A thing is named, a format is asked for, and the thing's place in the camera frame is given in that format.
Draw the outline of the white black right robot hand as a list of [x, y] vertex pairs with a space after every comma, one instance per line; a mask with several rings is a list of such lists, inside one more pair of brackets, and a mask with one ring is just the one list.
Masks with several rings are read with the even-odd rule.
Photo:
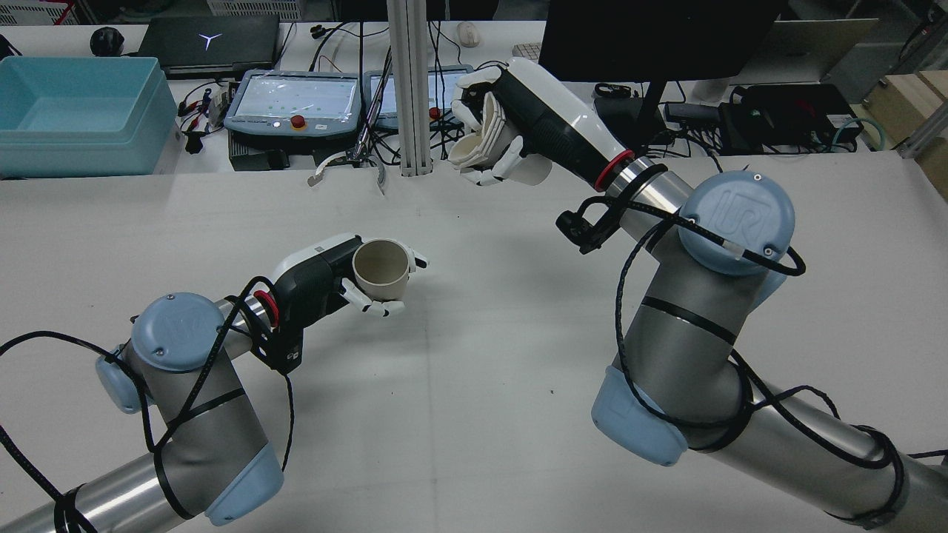
[[479, 186], [536, 185], [558, 165], [603, 192], [634, 159], [586, 102], [527, 58], [461, 77], [451, 105], [465, 135], [448, 161]]

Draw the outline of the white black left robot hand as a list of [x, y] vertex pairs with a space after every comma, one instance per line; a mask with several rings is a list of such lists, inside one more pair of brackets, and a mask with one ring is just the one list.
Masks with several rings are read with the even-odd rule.
[[345, 306], [389, 317], [405, 307], [410, 274], [429, 259], [399, 240], [346, 232], [284, 258], [272, 275], [272, 324], [303, 330]]

